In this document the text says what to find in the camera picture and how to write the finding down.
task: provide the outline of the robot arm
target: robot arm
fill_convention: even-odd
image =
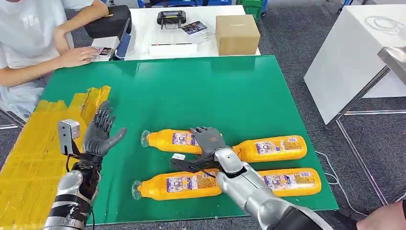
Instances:
[[[59,181],[56,197],[46,218],[45,230],[84,230],[97,196],[97,185],[102,170],[102,160],[109,149],[125,135],[125,128],[110,137],[114,117],[110,117],[109,102],[103,102],[89,124],[79,153],[73,139],[79,133],[79,124],[72,120],[58,123],[59,144],[69,160],[79,159],[72,170]]]
[[[199,127],[192,133],[202,148],[202,158],[185,161],[175,155],[171,159],[173,168],[195,172],[218,166],[217,185],[263,230],[332,230],[312,210],[275,196],[258,173],[226,146],[216,129]]]

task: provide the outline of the green crate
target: green crate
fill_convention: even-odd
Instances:
[[[243,6],[243,7],[245,14],[252,14],[255,22],[257,23],[262,13],[262,7],[254,7],[254,6]]]
[[[262,7],[263,0],[240,0],[243,6],[257,6]]]

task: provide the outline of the green table mat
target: green table mat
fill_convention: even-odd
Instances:
[[[134,200],[131,186],[135,180],[174,172],[169,164],[172,153],[141,147],[145,129],[216,127],[230,146],[248,139],[300,135],[307,143],[305,157],[252,163],[252,167],[314,168],[321,178],[321,192],[285,199],[313,210],[338,208],[275,56],[91,63],[56,71],[41,99],[69,104],[74,93],[103,85],[111,86],[109,100],[117,116],[112,133],[127,127],[127,134],[104,158],[93,209],[97,224],[244,215],[224,194]]]

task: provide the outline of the black bag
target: black bag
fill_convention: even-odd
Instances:
[[[128,19],[129,23],[126,32],[131,32],[131,12],[128,6],[109,7],[109,15],[111,14],[110,17],[103,17],[85,25],[85,29],[91,38],[118,36],[121,39]]]

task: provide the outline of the plastic bottle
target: plastic bottle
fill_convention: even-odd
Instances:
[[[285,136],[246,140],[233,147],[233,151],[248,163],[284,161],[302,158],[307,153],[306,142],[301,136]]]
[[[218,169],[206,170],[215,175]],[[321,182],[311,168],[260,171],[258,174],[277,196],[306,196],[320,192]],[[174,172],[154,176],[132,188],[134,199],[149,197],[154,200],[186,199],[216,196],[221,193],[213,177],[203,172]]]
[[[218,169],[206,169],[216,175]],[[150,197],[154,200],[172,200],[215,196],[221,193],[215,178],[203,172],[174,172],[154,176],[148,181],[133,184],[133,197]]]
[[[156,133],[145,130],[141,135],[141,145],[166,152],[202,153],[194,135],[184,130],[164,129]]]
[[[164,129],[156,133],[145,130],[141,135],[143,147],[152,146],[161,151],[201,154],[194,135],[185,130]],[[233,147],[242,161],[282,161],[302,158],[307,153],[301,136],[285,136],[246,140]]]
[[[320,177],[311,168],[259,171],[258,174],[277,196],[308,196],[321,190]]]

